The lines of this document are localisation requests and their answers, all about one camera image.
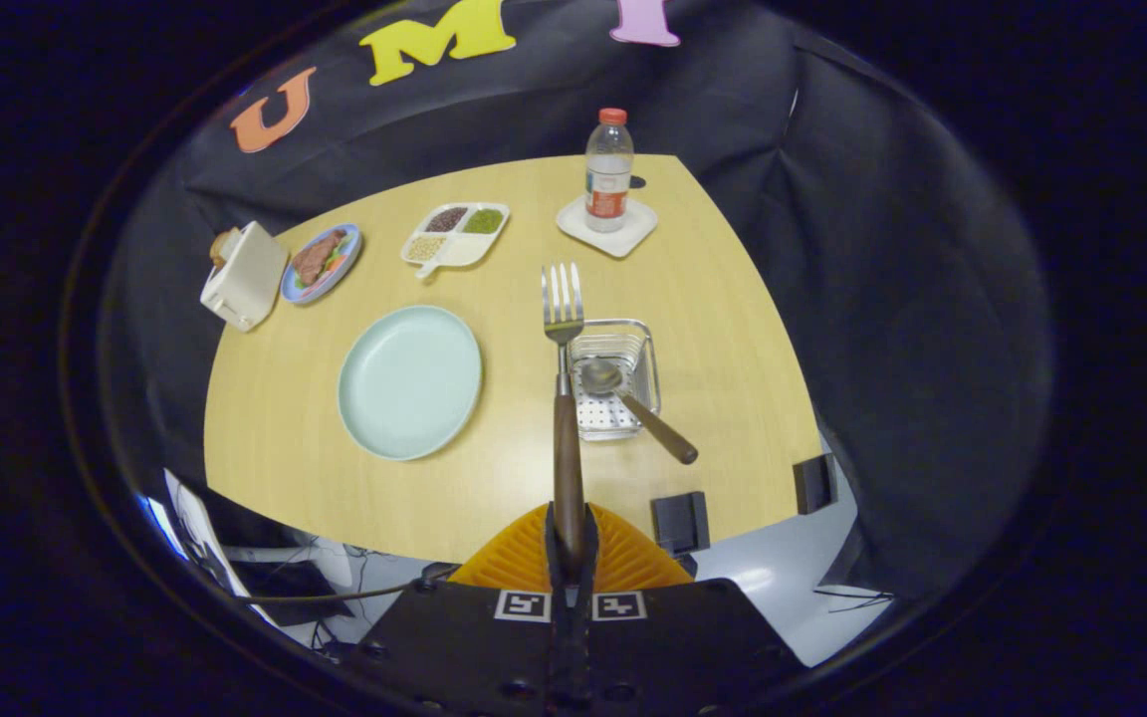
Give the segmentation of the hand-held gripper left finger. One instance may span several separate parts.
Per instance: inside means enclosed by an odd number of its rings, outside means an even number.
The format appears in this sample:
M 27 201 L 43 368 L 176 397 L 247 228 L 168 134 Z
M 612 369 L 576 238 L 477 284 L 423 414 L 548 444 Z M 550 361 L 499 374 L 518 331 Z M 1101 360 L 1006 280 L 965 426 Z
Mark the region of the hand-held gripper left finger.
M 543 504 L 487 541 L 447 580 L 419 578 L 374 623 L 349 670 L 409 711 L 551 716 L 554 639 L 568 598 L 551 576 Z

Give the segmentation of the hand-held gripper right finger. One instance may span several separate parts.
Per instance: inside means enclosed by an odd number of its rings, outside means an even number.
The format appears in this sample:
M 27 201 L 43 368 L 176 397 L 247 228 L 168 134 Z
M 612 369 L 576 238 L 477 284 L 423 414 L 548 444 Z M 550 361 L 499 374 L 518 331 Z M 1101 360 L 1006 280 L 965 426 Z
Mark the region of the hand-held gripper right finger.
M 629 521 L 588 505 L 596 536 L 578 716 L 738 716 L 805 664 L 733 580 L 696 580 Z

